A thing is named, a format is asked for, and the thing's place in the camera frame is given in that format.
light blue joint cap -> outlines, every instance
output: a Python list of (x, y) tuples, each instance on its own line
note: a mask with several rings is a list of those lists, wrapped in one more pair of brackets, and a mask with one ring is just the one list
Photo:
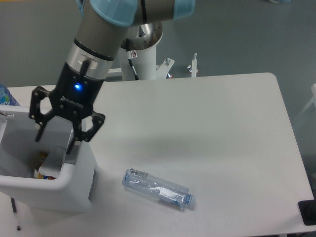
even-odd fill
[(192, 15), (196, 7), (196, 0), (175, 0), (173, 19)]
[(138, 0), (90, 0), (93, 9), (105, 20), (117, 26), (130, 26)]
[(81, 16), (84, 17), (84, 15), (83, 15), (83, 6), (84, 6), (85, 0), (83, 1), (83, 4), (81, 4), (80, 0), (76, 0), (76, 2), (77, 2), (77, 5), (78, 5), (78, 8), (79, 8), (79, 11), (81, 13)]

white container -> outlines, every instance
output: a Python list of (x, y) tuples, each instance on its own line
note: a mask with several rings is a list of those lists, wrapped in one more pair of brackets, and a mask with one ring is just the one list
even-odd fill
[(72, 124), (62, 118), (53, 118), (37, 143), (38, 130), (34, 120), (28, 118), (29, 108), (0, 106), (0, 110), (14, 114), (0, 116), (0, 191), (31, 207), (88, 210), (98, 169), (88, 143), (74, 145), (57, 179), (32, 178), (32, 164), (41, 151), (49, 152), (56, 146), (66, 150)]

gray floor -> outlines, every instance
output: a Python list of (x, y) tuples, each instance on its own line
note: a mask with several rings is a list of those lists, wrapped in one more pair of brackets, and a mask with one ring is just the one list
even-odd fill
[[(197, 52), (199, 76), (271, 72), (293, 119), (316, 83), (315, 13), (315, 0), (197, 0), (191, 18), (163, 23), (158, 63), (170, 57), (172, 74), (188, 77)], [(75, 0), (1, 2), (0, 82), (55, 84), (79, 23)], [(296, 138), (306, 169), (316, 172), (315, 114)]]

white table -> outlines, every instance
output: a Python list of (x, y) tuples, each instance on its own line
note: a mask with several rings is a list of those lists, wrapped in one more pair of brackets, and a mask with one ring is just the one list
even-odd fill
[[(34, 87), (11, 88), (28, 106)], [(316, 230), (298, 201), (313, 199), (272, 74), (104, 83), (95, 111), (106, 122), (90, 142), (100, 166), (93, 209), (30, 209), (0, 195), (1, 236), (245, 237)], [(179, 211), (124, 190), (135, 168), (190, 188)]]

blue bottle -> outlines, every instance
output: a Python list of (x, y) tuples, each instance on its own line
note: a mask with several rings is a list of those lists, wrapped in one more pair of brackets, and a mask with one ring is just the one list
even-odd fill
[(8, 88), (0, 84), (0, 105), (16, 105), (20, 106), (19, 103), (10, 94)]
[(135, 169), (126, 171), (122, 184), (181, 208), (193, 206), (195, 202), (188, 188)]

